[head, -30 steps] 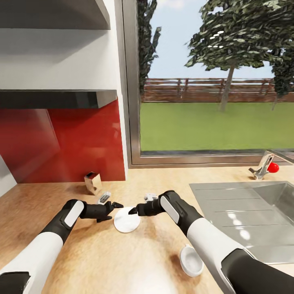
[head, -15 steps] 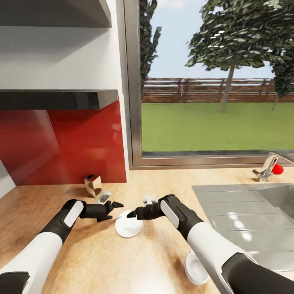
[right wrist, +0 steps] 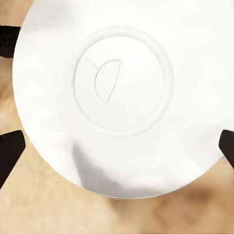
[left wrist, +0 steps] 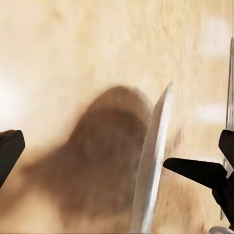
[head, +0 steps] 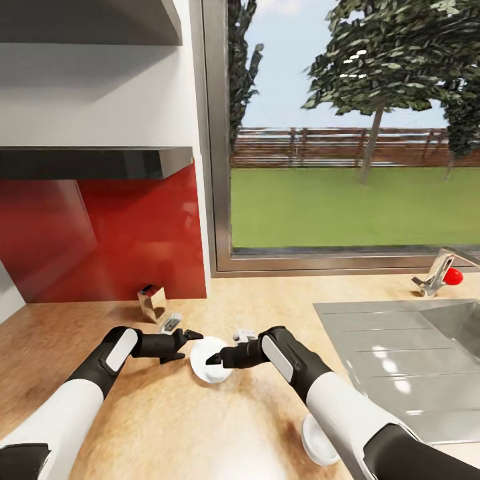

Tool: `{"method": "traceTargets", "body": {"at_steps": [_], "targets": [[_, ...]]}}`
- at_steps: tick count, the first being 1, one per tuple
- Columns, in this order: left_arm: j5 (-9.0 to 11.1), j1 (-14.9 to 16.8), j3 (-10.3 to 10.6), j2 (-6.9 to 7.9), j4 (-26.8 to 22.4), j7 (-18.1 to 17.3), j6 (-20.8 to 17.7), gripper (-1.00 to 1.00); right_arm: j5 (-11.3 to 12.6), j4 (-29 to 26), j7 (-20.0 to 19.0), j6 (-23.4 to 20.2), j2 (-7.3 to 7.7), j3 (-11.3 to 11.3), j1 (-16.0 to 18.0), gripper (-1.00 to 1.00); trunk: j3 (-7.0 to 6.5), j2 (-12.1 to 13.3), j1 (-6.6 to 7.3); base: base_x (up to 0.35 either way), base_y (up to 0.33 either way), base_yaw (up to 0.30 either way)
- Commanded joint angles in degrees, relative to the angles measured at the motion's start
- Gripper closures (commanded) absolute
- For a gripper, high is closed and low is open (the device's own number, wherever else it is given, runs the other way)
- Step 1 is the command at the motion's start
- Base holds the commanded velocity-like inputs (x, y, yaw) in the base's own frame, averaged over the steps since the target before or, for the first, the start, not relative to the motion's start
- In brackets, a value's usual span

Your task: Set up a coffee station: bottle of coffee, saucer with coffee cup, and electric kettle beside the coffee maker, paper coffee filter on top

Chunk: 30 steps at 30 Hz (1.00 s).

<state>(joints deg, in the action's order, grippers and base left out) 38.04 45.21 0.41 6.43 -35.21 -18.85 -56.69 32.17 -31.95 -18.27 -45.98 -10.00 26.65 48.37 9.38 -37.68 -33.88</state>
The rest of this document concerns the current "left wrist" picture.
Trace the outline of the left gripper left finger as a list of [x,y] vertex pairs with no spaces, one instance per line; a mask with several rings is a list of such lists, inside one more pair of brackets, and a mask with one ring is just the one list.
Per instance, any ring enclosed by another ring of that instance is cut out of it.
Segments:
[[25,149],[22,130],[0,135],[0,188]]

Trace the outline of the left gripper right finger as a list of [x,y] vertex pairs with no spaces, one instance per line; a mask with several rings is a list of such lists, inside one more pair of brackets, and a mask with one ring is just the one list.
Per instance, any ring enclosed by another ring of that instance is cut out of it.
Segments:
[[218,146],[234,169],[234,132],[222,130]]

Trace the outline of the saucer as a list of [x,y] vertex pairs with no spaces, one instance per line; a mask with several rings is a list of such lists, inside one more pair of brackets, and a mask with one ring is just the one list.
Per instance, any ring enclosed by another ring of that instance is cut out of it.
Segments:
[[146,135],[133,203],[130,234],[151,234],[173,95],[170,81],[158,99]]

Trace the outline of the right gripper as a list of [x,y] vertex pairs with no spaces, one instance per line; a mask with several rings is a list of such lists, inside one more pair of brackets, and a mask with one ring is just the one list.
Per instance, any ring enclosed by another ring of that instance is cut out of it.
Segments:
[[227,179],[227,171],[220,163],[170,157],[163,167],[212,189],[212,195],[220,205],[234,229],[234,171]]

